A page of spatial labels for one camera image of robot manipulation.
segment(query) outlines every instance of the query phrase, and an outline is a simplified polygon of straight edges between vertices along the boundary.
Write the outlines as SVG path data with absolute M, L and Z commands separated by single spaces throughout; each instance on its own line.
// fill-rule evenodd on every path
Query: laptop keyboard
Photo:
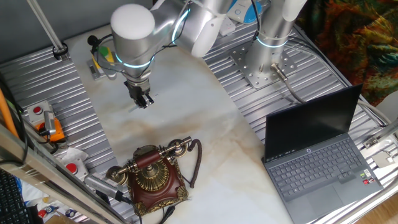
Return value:
M 348 139 L 270 169 L 284 197 L 332 179 L 344 180 L 366 161 Z

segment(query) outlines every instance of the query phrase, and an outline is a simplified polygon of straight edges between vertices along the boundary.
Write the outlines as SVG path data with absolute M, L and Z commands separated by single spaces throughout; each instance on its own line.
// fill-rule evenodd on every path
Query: white tabletop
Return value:
M 115 81 L 94 81 L 87 66 L 89 35 L 102 37 L 109 26 L 67 41 L 70 55 L 120 165 L 137 147 L 165 146 L 191 136 L 203 144 L 203 157 L 192 199 L 176 206 L 167 223 L 291 223 L 261 157 L 264 145 L 201 58 L 181 49 L 167 49 L 155 58 L 150 76 L 155 103 L 144 110 L 134 105 L 121 74 Z M 191 178 L 197 151 L 178 160 Z M 158 223 L 162 211 L 145 215 Z

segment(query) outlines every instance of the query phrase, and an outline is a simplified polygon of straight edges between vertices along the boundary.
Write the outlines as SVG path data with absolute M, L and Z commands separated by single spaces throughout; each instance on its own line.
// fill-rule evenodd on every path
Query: metal bracket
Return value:
M 366 140 L 363 144 L 365 145 L 366 149 L 369 149 L 370 147 L 372 147 L 375 144 L 385 140 L 391 134 L 394 134 L 397 131 L 398 131 L 398 119 L 396 119 L 391 124 L 389 124 L 388 126 L 383 128 L 382 130 L 380 130 L 378 133 L 376 133 L 370 139 Z
M 272 72 L 259 72 L 258 69 L 249 68 L 246 65 L 246 54 L 251 46 L 251 42 L 242 44 L 238 47 L 233 48 L 229 55 L 235 61 L 235 64 L 239 67 L 239 70 L 249 81 L 254 88 L 262 88 L 277 80 L 278 76 Z M 296 71 L 297 66 L 294 61 L 283 51 L 282 52 L 283 64 L 279 65 L 282 72 L 285 74 Z

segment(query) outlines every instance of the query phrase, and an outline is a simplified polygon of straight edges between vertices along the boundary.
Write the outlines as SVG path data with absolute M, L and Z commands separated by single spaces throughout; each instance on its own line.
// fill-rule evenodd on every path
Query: metal mounting plate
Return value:
M 272 83 L 272 81 L 278 79 L 278 76 L 275 73 L 271 72 L 262 72 L 259 73 L 258 69 L 249 68 L 246 65 L 246 54 L 248 49 L 251 46 L 251 42 L 247 42 L 238 47 L 233 48 L 229 55 L 235 61 L 235 64 L 238 66 L 239 70 L 245 76 L 245 78 L 249 81 L 249 83 L 254 88 L 262 88 Z M 279 67 L 282 71 L 288 75 L 294 71 L 296 71 L 297 66 L 293 60 L 283 51 L 282 52 L 283 64 Z

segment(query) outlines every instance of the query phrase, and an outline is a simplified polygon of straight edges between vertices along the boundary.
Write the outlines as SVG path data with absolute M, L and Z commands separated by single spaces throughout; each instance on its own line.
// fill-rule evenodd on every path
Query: emergency stop button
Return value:
M 43 113 L 43 109 L 41 107 L 39 107 L 39 106 L 36 106 L 33 109 L 33 113 L 35 113 L 36 115 L 40 115 L 41 113 Z
M 76 174 L 77 173 L 77 166 L 74 163 L 69 163 L 67 165 L 67 169 L 72 173 L 72 174 Z

